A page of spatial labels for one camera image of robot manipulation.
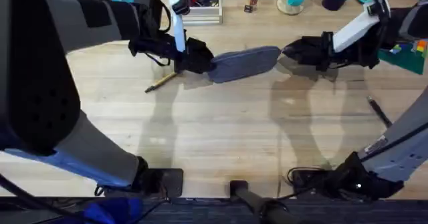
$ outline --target black pen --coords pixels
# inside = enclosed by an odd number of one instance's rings
[[[381,107],[377,104],[375,100],[373,100],[371,96],[367,97],[367,101],[387,128],[393,125],[393,123],[388,119],[387,115],[383,112]]]

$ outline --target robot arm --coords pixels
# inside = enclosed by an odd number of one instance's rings
[[[380,48],[428,38],[424,26],[428,2],[390,9],[387,0],[374,0],[339,32],[322,37],[303,37],[284,53],[299,64],[326,71],[331,63],[375,67]],[[333,171],[293,171],[295,191],[315,188],[318,193],[339,199],[374,201],[388,198],[428,158],[428,88],[418,100],[374,143],[352,153]]]
[[[130,40],[131,54],[172,59],[176,72],[215,67],[205,43],[185,39],[178,20],[186,1],[173,5],[175,39],[170,27],[160,29],[163,9],[171,18],[160,0],[134,1],[0,0],[0,150],[88,177],[109,193],[149,195],[163,183],[176,197],[183,171],[149,169],[93,126],[66,59],[75,49]]]

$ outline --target wooden table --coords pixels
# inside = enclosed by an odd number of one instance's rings
[[[416,1],[389,0],[391,7]],[[276,9],[276,0],[259,0],[258,10],[248,14],[245,2],[224,0],[223,25],[188,27],[188,35],[205,41],[215,55],[284,47],[302,35],[337,31],[362,11],[355,0],[338,12],[325,10],[321,0],[306,0],[305,10],[290,17]],[[290,168],[335,167],[385,130],[367,96],[396,120],[428,84],[427,76],[386,63],[323,77],[282,56],[273,70],[251,78],[213,84],[187,72],[145,94],[171,69],[144,54],[132,57],[124,42],[75,51],[68,60],[90,120],[150,166],[184,169],[184,197],[227,197],[235,179],[249,181],[265,197],[290,194],[281,181]],[[0,173],[34,195],[93,195],[95,183],[83,177],[6,154],[0,162]],[[428,199],[427,179],[425,164],[394,198]]]

